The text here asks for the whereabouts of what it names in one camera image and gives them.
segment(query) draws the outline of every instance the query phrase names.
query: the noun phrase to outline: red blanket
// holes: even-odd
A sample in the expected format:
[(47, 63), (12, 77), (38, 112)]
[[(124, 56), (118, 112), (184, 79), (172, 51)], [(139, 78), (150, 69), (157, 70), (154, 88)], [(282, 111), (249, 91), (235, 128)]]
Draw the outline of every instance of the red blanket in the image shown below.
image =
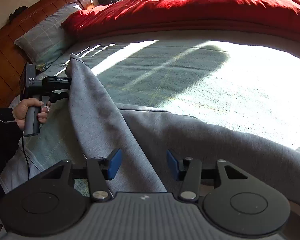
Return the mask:
[(300, 42), (300, 0), (123, 0), (77, 11), (62, 25), (79, 40), (161, 30), (219, 29)]

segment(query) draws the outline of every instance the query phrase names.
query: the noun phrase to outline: cable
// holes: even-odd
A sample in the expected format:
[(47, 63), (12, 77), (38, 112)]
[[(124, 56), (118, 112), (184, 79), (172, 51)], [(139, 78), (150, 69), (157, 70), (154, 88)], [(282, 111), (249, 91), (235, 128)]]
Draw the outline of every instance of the cable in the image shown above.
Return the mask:
[(28, 180), (30, 179), (30, 166), (29, 166), (29, 161), (25, 152), (25, 147), (24, 147), (24, 140), (23, 140), (23, 135), (22, 135), (22, 150), (23, 154), (25, 155), (26, 161), (27, 161), (27, 166), (28, 166)]

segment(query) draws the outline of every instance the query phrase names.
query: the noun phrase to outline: black sleeve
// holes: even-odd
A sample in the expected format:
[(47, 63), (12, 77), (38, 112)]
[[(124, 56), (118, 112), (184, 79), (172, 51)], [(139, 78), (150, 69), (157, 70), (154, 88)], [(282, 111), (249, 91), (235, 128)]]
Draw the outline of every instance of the black sleeve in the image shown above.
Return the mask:
[(18, 149), (22, 131), (12, 115), (11, 108), (0, 108), (0, 174)]

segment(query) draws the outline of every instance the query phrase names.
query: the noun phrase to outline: gray pillow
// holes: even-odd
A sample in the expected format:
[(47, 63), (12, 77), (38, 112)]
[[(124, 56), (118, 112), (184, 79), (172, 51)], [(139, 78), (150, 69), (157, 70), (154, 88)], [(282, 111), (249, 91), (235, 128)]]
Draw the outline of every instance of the gray pillow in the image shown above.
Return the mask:
[(46, 70), (75, 43), (75, 39), (63, 30), (61, 23), (78, 10), (81, 8), (77, 3), (66, 4), (18, 38), (14, 44), (25, 51), (38, 70)]

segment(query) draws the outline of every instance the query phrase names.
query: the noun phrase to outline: finger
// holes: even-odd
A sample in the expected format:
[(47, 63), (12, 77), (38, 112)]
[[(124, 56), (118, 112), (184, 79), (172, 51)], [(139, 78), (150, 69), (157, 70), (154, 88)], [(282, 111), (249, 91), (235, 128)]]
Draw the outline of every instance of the finger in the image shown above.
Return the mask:
[(47, 119), (48, 118), (48, 113), (43, 113), (43, 112), (41, 112), (41, 113), (38, 113), (38, 118), (45, 118), (45, 119)]
[(38, 121), (40, 123), (46, 123), (47, 119), (45, 119), (45, 118), (38, 118)]
[(48, 107), (48, 106), (41, 108), (42, 113), (48, 113), (49, 111), (50, 111), (50, 107)]
[(28, 99), (23, 99), (21, 101), (22, 104), (24, 104), (27, 107), (31, 107), (31, 106), (42, 106), (44, 103), (39, 101), (36, 98), (28, 98)]

